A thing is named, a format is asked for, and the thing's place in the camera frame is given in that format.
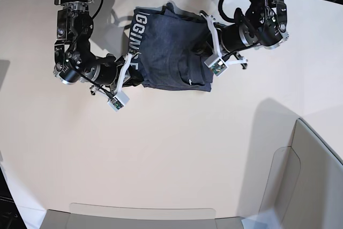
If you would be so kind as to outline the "robot arm image left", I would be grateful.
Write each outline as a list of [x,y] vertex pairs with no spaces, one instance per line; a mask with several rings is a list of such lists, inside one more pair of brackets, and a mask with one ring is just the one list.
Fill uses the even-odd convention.
[[138,86],[143,77],[132,67],[127,55],[98,57],[91,52],[94,19],[101,10],[98,7],[90,14],[91,2],[54,0],[55,5],[61,6],[57,13],[54,75],[67,85],[90,83],[91,95],[100,92],[113,99],[120,86]]

